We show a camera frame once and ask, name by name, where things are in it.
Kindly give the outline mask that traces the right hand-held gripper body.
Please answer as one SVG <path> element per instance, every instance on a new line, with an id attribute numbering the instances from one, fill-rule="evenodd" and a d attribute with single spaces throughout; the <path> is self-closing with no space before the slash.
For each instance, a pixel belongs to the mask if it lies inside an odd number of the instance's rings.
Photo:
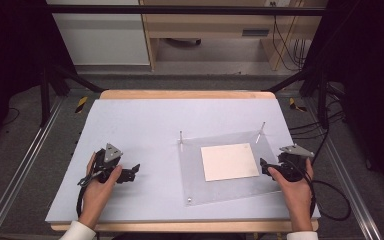
<path id="1" fill-rule="evenodd" d="M 306 160 L 312 158 L 314 153 L 297 144 L 281 147 L 280 150 L 279 172 L 289 182 L 300 181 L 306 172 Z"/>

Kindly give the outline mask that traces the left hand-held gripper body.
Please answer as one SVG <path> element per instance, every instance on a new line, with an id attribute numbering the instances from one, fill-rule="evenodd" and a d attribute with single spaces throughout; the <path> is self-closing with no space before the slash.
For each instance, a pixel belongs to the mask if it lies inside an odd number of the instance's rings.
<path id="1" fill-rule="evenodd" d="M 92 167 L 78 184 L 88 186 L 90 181 L 96 178 L 100 183 L 105 183 L 115 167 L 118 165 L 123 152 L 110 143 L 106 144 L 105 149 L 100 149 L 95 153 L 92 161 Z"/>

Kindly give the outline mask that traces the white paper sheet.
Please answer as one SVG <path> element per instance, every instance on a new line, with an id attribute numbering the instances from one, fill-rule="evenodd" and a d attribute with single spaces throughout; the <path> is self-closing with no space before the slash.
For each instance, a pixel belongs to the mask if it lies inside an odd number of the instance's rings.
<path id="1" fill-rule="evenodd" d="M 201 155 L 207 182 L 259 175 L 249 143 L 202 147 Z"/>

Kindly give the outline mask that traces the clear acrylic frame with posts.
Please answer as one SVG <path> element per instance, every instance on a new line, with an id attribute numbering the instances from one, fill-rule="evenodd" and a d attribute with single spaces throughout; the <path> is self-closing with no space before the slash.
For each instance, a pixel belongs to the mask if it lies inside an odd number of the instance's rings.
<path id="1" fill-rule="evenodd" d="M 249 143 L 259 171 L 255 177 L 230 180 L 205 180 L 201 148 L 208 146 Z M 272 148 L 261 130 L 187 138 L 179 141 L 179 157 L 184 201 L 187 205 L 201 205 L 269 194 L 279 190 L 270 177 L 262 174 L 260 158 L 277 162 Z"/>

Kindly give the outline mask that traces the person's left hand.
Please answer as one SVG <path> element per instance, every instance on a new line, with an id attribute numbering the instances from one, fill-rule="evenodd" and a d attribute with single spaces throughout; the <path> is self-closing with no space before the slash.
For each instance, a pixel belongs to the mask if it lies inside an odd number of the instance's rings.
<path id="1" fill-rule="evenodd" d="M 78 220 L 93 227 L 105 208 L 116 182 L 121 175 L 122 166 L 117 165 L 105 183 L 93 179 L 90 181 L 83 196 L 83 209 Z"/>

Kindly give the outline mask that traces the person's right hand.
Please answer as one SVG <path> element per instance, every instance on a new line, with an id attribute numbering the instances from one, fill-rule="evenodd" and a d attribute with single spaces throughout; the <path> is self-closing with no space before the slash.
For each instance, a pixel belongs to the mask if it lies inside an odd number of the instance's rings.
<path id="1" fill-rule="evenodd" d="M 290 218 L 310 219 L 312 193 L 307 181 L 302 179 L 297 182 L 289 182 L 275 168 L 269 167 L 268 171 L 283 192 Z"/>

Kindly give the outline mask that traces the black metal stand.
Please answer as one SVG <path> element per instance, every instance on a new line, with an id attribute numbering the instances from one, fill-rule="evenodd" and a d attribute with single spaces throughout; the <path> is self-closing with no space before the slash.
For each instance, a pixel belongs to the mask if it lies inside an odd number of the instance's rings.
<path id="1" fill-rule="evenodd" d="M 66 83 L 66 79 L 71 79 L 94 93 L 102 93 L 104 91 L 104 88 L 82 78 L 76 71 L 70 71 L 59 65 L 45 67 L 40 74 L 41 127 L 45 126 L 51 116 L 49 87 L 52 87 L 58 96 L 67 96 L 70 92 L 70 87 Z"/>
<path id="2" fill-rule="evenodd" d="M 286 80 L 266 89 L 266 92 L 277 93 L 283 88 L 291 85 L 294 82 L 303 80 L 304 83 L 299 89 L 299 93 L 303 97 L 309 97 L 318 91 L 317 94 L 317 120 L 321 123 L 323 129 L 329 128 L 326 97 L 328 80 L 327 74 L 322 68 L 308 67 L 298 73 L 288 77 Z"/>

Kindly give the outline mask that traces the black curtain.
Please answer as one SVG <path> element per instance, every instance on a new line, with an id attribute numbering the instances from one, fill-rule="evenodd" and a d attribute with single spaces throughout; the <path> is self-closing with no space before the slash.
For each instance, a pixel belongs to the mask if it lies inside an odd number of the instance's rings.
<path id="1" fill-rule="evenodd" d="M 60 31 L 46 0 L 0 0 L 0 128 L 15 94 L 41 84 L 54 66 L 73 73 Z"/>
<path id="2" fill-rule="evenodd" d="M 345 88 L 363 151 L 384 174 L 384 0 L 328 0 L 306 63 Z"/>

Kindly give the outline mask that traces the white cabinet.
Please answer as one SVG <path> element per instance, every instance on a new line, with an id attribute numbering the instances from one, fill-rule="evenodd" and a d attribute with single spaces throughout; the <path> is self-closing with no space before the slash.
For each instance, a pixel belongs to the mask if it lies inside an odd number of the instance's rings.
<path id="1" fill-rule="evenodd" d="M 148 65 L 140 14 L 54 14 L 76 66 Z"/>

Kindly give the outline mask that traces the grey desk label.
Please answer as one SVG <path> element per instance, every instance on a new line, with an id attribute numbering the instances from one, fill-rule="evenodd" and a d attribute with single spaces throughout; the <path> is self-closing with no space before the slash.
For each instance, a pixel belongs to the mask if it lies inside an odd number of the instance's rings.
<path id="1" fill-rule="evenodd" d="M 267 37 L 270 33 L 269 29 L 243 29 L 243 37 Z"/>

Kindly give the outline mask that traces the light wooden desk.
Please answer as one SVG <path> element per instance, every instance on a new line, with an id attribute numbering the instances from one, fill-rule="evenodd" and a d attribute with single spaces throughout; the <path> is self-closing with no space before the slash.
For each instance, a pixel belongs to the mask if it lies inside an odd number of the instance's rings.
<path id="1" fill-rule="evenodd" d="M 324 8 L 328 0 L 139 0 L 157 6 L 234 6 Z M 319 16 L 273 15 L 188 15 L 145 14 L 145 31 L 150 39 L 254 38 L 259 40 L 272 70 L 276 71 L 288 54 L 293 40 L 311 40 Z M 243 37 L 243 29 L 269 29 L 267 37 Z"/>

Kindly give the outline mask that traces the aluminium floor rail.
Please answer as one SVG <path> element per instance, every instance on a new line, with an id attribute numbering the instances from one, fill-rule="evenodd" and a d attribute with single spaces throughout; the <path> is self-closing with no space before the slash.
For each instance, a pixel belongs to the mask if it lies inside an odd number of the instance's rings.
<path id="1" fill-rule="evenodd" d="M 7 184 L 5 191 L 0 197 L 0 227 L 5 220 L 12 204 L 14 203 L 31 167 L 33 166 L 36 158 L 57 118 L 61 105 L 64 103 L 64 97 L 56 97 L 54 104 L 50 110 L 49 118 L 41 127 L 38 128 L 32 142 L 29 144 L 28 149 L 25 151 L 22 160 L 17 165 L 17 169 L 11 176 L 11 180 Z"/>
<path id="2" fill-rule="evenodd" d="M 361 192 L 356 184 L 358 175 L 353 175 L 351 170 L 357 167 L 366 171 L 366 162 L 346 123 L 342 106 L 336 99 L 327 99 L 323 110 L 327 111 L 328 130 L 320 129 L 324 140 L 320 145 L 319 156 L 316 163 L 322 162 L 321 155 L 329 160 L 336 174 L 343 193 L 350 202 L 352 215 L 366 240 L 381 240 L 380 231 L 372 218 Z"/>

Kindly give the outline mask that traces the black horizontal frame bar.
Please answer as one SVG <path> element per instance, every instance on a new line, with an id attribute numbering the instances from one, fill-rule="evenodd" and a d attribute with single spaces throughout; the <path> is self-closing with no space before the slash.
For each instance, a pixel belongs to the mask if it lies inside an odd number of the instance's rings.
<path id="1" fill-rule="evenodd" d="M 276 15 L 323 16 L 325 8 L 232 7 L 232 6 L 133 6 L 133 5 L 61 5 L 45 6 L 51 13 L 71 14 L 188 14 L 188 15 Z"/>

